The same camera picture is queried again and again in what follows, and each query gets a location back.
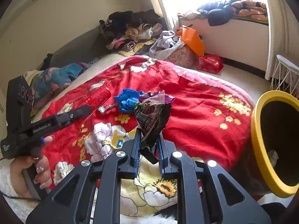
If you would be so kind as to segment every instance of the red bedspread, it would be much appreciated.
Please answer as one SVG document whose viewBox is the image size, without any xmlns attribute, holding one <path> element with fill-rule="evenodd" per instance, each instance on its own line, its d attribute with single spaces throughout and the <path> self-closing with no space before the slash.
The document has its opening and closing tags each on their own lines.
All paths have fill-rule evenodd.
<svg viewBox="0 0 299 224">
<path fill-rule="evenodd" d="M 119 65 L 124 63 L 126 65 L 121 70 Z M 191 157 L 200 157 L 204 161 L 214 159 L 229 170 L 249 138 L 251 108 L 241 95 L 219 82 L 185 71 L 172 63 L 147 62 L 142 56 L 127 58 L 71 90 L 54 101 L 43 118 L 77 107 L 79 99 L 84 98 L 90 87 L 101 81 L 109 82 L 107 87 L 112 94 L 104 105 L 114 103 L 113 96 L 119 95 L 124 88 L 144 92 L 165 90 L 165 93 L 174 96 L 163 136 Z M 56 132 L 53 143 L 43 149 L 50 162 L 52 178 L 58 162 L 65 161 L 76 166 L 83 159 L 92 157 L 87 153 L 84 141 L 92 134 L 95 122 L 110 123 L 112 128 L 120 125 L 126 132 L 137 126 L 133 115 L 122 115 L 114 108 L 102 116 L 93 114 L 84 125 L 78 127 L 73 124 Z"/>
</svg>

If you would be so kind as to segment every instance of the red plastic bag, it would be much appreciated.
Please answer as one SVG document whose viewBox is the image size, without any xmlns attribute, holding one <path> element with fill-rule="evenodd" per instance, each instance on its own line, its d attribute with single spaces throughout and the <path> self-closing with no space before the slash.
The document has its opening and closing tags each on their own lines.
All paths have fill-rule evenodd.
<svg viewBox="0 0 299 224">
<path fill-rule="evenodd" d="M 222 68 L 222 60 L 217 55 L 205 55 L 198 58 L 198 70 L 217 74 Z"/>
</svg>

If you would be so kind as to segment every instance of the floral blanket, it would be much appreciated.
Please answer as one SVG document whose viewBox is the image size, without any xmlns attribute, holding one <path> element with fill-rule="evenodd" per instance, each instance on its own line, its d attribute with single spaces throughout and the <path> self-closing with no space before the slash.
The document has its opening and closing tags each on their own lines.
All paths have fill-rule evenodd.
<svg viewBox="0 0 299 224">
<path fill-rule="evenodd" d="M 93 79 L 52 102 L 43 118 L 79 106 L 93 85 L 103 85 L 112 97 L 124 88 L 160 91 L 175 97 L 170 119 L 163 130 L 166 140 L 195 160 L 216 160 L 229 170 L 238 160 L 250 135 L 250 102 L 237 91 L 170 62 L 132 56 L 111 66 Z M 80 161 L 106 159 L 121 144 L 134 138 L 134 115 L 117 108 L 93 113 L 84 123 L 73 124 L 55 133 L 52 144 L 43 149 L 50 162 L 53 189 Z M 121 214 L 144 216 L 177 202 L 176 180 L 164 180 L 158 164 L 141 156 L 135 180 L 122 180 Z"/>
</svg>

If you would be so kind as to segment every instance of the white stool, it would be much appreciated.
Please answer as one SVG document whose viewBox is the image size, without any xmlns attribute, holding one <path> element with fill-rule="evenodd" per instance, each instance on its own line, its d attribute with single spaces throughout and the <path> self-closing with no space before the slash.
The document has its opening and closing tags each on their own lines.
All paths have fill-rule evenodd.
<svg viewBox="0 0 299 224">
<path fill-rule="evenodd" d="M 289 55 L 277 55 L 270 90 L 280 90 L 299 98 L 299 67 Z"/>
</svg>

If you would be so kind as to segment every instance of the silver screw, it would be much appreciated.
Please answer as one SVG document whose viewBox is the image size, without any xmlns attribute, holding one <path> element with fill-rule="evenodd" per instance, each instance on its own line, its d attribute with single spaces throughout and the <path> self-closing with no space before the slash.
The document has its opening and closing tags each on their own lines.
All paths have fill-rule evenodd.
<svg viewBox="0 0 299 224">
<path fill-rule="evenodd" d="M 90 165 L 90 161 L 89 161 L 89 160 L 83 160 L 83 161 L 81 162 L 81 165 L 82 165 L 83 167 L 87 167 L 87 166 Z"/>
<path fill-rule="evenodd" d="M 216 167 L 217 162 L 214 161 L 214 160 L 209 160 L 209 161 L 207 161 L 207 164 L 208 164 L 210 167 Z"/>
<path fill-rule="evenodd" d="M 173 152 L 172 155 L 173 155 L 174 157 L 176 157 L 176 158 L 180 158 L 180 157 L 183 156 L 183 154 L 182 154 L 181 152 L 179 152 L 179 151 L 175 151 L 175 152 Z"/>
<path fill-rule="evenodd" d="M 118 156 L 118 157 L 123 157 L 125 155 L 126 155 L 126 153 L 124 151 L 119 151 L 116 153 L 116 156 Z"/>
</svg>

